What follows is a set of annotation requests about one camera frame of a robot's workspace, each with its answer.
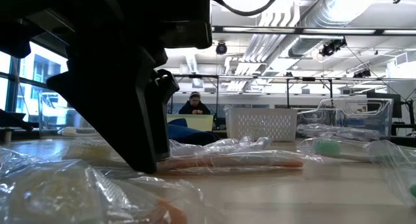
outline green object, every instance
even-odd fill
[[[340,155],[341,146],[338,142],[320,140],[313,145],[315,153],[320,155]]]
[[[410,187],[410,194],[412,194],[413,197],[416,197],[416,184]]]

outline man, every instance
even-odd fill
[[[189,101],[182,107],[179,114],[211,114],[211,112],[202,104],[200,93],[192,92]]]

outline dark jacket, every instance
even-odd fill
[[[202,114],[211,114],[211,111],[208,110],[208,108],[200,102],[197,106],[191,106],[189,101],[182,107],[182,109],[179,111],[179,114],[192,114],[192,111],[194,110],[202,110]]]

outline table surface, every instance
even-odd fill
[[[66,140],[13,142],[8,148],[51,157]],[[271,149],[294,151],[295,143],[273,143]],[[416,212],[389,190],[370,163],[333,160],[306,164],[303,170],[221,175],[156,174],[185,179],[201,188],[205,200],[226,215],[226,223],[415,223]]]

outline white crate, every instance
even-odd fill
[[[227,136],[253,140],[266,136],[272,141],[293,142],[296,138],[297,110],[230,108],[227,110]]]

